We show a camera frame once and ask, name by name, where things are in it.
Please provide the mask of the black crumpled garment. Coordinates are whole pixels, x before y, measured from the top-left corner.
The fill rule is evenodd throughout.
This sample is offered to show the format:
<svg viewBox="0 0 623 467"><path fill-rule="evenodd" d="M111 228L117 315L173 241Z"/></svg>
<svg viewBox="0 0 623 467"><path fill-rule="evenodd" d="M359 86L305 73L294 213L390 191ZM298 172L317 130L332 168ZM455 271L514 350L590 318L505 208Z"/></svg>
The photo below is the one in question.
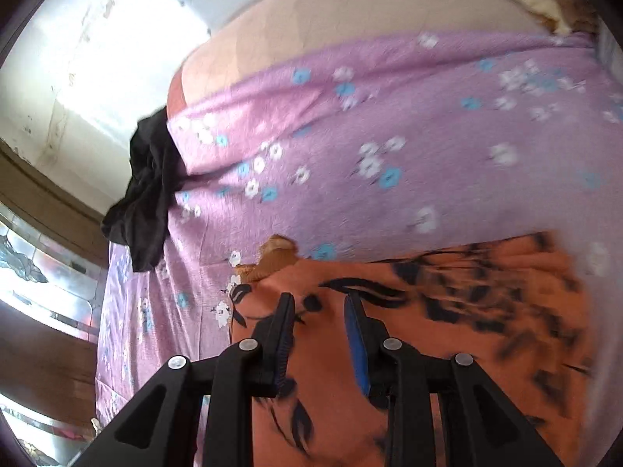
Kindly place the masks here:
<svg viewBox="0 0 623 467"><path fill-rule="evenodd" d="M181 187L181 155L162 107L141 119L130 139L131 177L125 195L101 223L107 241L129 249L132 270L155 269L169 235L168 214Z"/></svg>

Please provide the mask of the brown door with stained glass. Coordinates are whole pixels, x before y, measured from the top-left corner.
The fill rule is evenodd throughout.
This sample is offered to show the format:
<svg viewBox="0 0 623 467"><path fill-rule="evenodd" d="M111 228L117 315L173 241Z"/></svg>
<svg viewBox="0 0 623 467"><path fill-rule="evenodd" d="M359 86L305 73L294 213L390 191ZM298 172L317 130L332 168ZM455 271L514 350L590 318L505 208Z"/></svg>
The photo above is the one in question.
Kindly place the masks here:
<svg viewBox="0 0 623 467"><path fill-rule="evenodd" d="M1 416L38 466L94 436L101 216L1 147Z"/></svg>

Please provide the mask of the purple floral bed sheet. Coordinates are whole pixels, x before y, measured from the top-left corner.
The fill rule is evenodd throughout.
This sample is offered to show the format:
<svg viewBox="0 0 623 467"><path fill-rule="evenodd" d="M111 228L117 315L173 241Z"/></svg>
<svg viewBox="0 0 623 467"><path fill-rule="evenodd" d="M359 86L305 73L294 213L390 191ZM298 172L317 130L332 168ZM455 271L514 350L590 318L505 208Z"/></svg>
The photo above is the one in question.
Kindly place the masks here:
<svg viewBox="0 0 623 467"><path fill-rule="evenodd" d="M583 36L420 34L287 61L165 120L181 155L163 257L111 245L103 423L174 355L295 297L260 466L379 466L343 302L422 353L472 354L568 466L622 428L622 86Z"/></svg>

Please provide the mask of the striped floral pillow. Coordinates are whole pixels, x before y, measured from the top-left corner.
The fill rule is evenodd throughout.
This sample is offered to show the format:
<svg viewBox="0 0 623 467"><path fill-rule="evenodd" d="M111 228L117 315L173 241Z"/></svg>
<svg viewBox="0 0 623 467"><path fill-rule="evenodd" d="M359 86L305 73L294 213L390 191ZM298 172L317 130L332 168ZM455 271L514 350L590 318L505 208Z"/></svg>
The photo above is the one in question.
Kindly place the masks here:
<svg viewBox="0 0 623 467"><path fill-rule="evenodd" d="M623 83L623 52L614 34L603 20L599 22L597 56L601 64L619 83Z"/></svg>

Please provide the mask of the pink mattress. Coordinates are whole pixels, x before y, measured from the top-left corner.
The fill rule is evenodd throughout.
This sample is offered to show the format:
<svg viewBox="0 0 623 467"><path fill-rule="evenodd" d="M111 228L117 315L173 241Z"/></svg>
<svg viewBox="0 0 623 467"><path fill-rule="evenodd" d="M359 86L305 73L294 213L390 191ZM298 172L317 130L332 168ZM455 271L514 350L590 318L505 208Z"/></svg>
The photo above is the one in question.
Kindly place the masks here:
<svg viewBox="0 0 623 467"><path fill-rule="evenodd" d="M422 31L544 34L511 0L261 0L195 49L172 78L167 112L327 46Z"/></svg>

